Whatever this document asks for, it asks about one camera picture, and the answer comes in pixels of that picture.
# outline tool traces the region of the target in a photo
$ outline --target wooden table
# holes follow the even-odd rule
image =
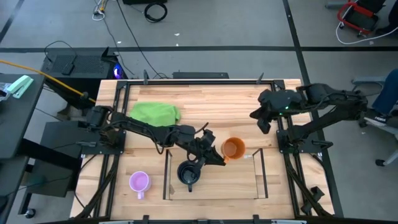
[[[286,89],[293,90],[301,85],[298,79],[284,81]],[[97,105],[113,105],[116,82],[114,80],[101,82]],[[154,143],[149,138],[127,132],[126,148],[119,161],[111,219],[142,220],[143,215],[149,215],[151,220],[252,219],[254,214],[258,214],[261,219],[293,218],[284,159],[279,153],[275,134],[278,128],[277,124],[273,123],[270,133],[264,135],[257,127],[256,120],[249,117],[249,113],[259,107],[257,97],[266,88],[270,88],[270,86],[132,86],[129,92],[128,111],[137,101],[170,103],[178,107],[181,112],[180,124],[192,125],[198,129],[209,122],[207,128],[212,130],[216,136],[215,146],[217,149],[225,139],[231,136],[243,139],[248,151],[263,148],[269,198],[163,200],[164,154],[158,155],[154,149]],[[294,124],[310,121],[308,114],[300,114],[292,118]],[[177,147],[173,147],[171,151],[184,152]],[[309,154],[302,154],[301,160],[307,187],[318,186],[325,193],[320,200],[321,205],[326,211],[333,213],[322,166]],[[89,202],[98,188],[102,161],[103,156],[96,156],[80,174],[76,193],[83,204]],[[136,193],[129,187],[131,174],[138,170],[147,172],[152,179],[152,187],[146,192],[145,200],[138,200]],[[224,177],[228,181],[236,182],[234,175],[225,175]],[[301,194],[297,187],[296,191],[301,206]],[[105,193],[102,200],[101,214],[104,214],[107,195]],[[71,217],[80,213],[81,210],[82,207],[75,200]]]

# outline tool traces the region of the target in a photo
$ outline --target green towel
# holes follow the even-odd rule
[[[177,107],[166,103],[137,102],[130,111],[130,117],[155,127],[170,126],[180,119]]]

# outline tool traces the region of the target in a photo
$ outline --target gray floor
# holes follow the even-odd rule
[[[386,24],[393,2],[387,0],[387,6],[380,12],[380,26]],[[289,0],[301,46],[342,46],[335,38],[336,11],[325,9],[324,3],[324,0]],[[0,28],[16,4],[17,0],[0,2]],[[91,20],[93,7],[94,1],[90,0],[25,0],[0,49],[42,48],[55,40],[64,40],[72,47],[112,47],[114,44],[104,23]],[[169,14],[165,21],[150,24],[137,11],[122,5],[141,46],[293,46],[281,0],[169,0],[167,7]],[[114,1],[108,3],[106,21],[116,41],[120,41],[119,47],[136,47]],[[349,29],[339,33],[347,42],[357,40]],[[398,39],[392,37],[359,44],[397,45]],[[143,69],[154,76],[140,53],[122,52],[121,55],[140,77]],[[264,78],[302,77],[295,52],[174,51],[146,52],[146,56],[158,72],[168,75],[181,70],[228,72],[231,78],[257,78],[262,72]],[[397,68],[398,52],[304,52],[303,56],[311,82],[351,89],[350,81],[354,77],[384,76]],[[0,58],[40,69],[44,55],[1,53]],[[30,73],[3,64],[0,72]],[[366,92],[376,90],[371,86],[364,89]],[[42,92],[37,105],[52,115],[64,106],[60,97],[47,91]],[[55,120],[36,110],[25,137],[39,142],[49,121]],[[386,158],[397,147],[393,136],[373,127],[360,129],[355,122],[341,122],[324,132],[326,139],[335,144],[329,152],[345,217],[398,221],[398,161],[383,168],[374,165],[375,159]],[[18,194],[8,223],[51,222],[65,220],[69,215],[72,194],[66,198],[35,195],[31,207],[37,209],[37,216],[31,220],[17,216],[22,194],[23,190]]]

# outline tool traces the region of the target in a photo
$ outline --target cup rim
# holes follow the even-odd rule
[[[145,176],[147,177],[147,184],[145,185],[145,187],[144,187],[143,189],[141,189],[141,190],[136,190],[136,189],[134,189],[134,187],[132,187],[132,185],[131,185],[131,179],[132,179],[132,177],[133,177],[134,175],[139,174],[139,173],[145,174]],[[148,185],[149,185],[149,176],[148,176],[148,174],[145,173],[144,171],[137,171],[137,172],[133,173],[133,174],[130,176],[129,185],[130,185],[131,190],[133,190],[133,191],[135,191],[135,192],[143,192],[143,191],[148,187]]]

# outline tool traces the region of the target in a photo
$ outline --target black table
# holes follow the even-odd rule
[[[1,74],[0,82],[13,83],[21,76]],[[29,76],[34,81],[19,99],[0,102],[0,196],[7,195],[0,223],[7,221],[30,157],[70,170],[80,167],[79,159],[24,139],[44,84],[44,76]]]

